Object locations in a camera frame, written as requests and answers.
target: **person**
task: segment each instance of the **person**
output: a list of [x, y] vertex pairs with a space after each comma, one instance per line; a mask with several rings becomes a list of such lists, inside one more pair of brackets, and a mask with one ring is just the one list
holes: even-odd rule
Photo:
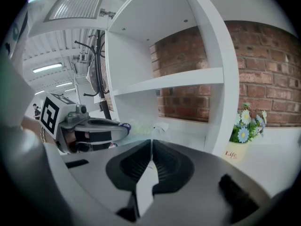
[[33, 104], [33, 108], [34, 108], [34, 118], [36, 120], [39, 120], [41, 112], [37, 109], [37, 104]]

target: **metal hinge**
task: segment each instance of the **metal hinge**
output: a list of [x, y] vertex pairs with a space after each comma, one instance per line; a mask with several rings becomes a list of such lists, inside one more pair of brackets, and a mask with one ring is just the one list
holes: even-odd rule
[[103, 17], [105, 15], [108, 15], [110, 18], [114, 18], [115, 14], [116, 13], [113, 12], [106, 12], [105, 9], [101, 8], [99, 16]]

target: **flower pot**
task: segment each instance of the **flower pot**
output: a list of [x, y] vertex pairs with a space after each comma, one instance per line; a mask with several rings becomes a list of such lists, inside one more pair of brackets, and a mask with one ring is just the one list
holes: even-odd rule
[[245, 153], [249, 147], [249, 143], [228, 142], [222, 158], [231, 164], [237, 164], [245, 157]]

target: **white flower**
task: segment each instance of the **white flower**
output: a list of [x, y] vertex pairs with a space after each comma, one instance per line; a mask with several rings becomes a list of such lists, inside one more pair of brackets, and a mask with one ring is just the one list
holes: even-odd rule
[[264, 123], [267, 123], [267, 112], [266, 111], [263, 111], [262, 112], [262, 116], [264, 118]]
[[237, 113], [236, 114], [236, 119], [235, 119], [235, 124], [234, 125], [238, 125], [239, 122], [240, 122], [241, 118], [240, 118], [240, 115]]
[[248, 125], [251, 122], [251, 117], [250, 117], [250, 112], [249, 110], [244, 110], [241, 113], [241, 121], [245, 124]]

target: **potted plant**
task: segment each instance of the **potted plant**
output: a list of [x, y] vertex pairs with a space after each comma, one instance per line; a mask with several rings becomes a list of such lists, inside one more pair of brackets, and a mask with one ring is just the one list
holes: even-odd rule
[[267, 113], [252, 118], [250, 103], [243, 103], [243, 111], [237, 113], [230, 141], [223, 153], [223, 159], [236, 163], [243, 159], [249, 143], [258, 136], [263, 136], [267, 123]]

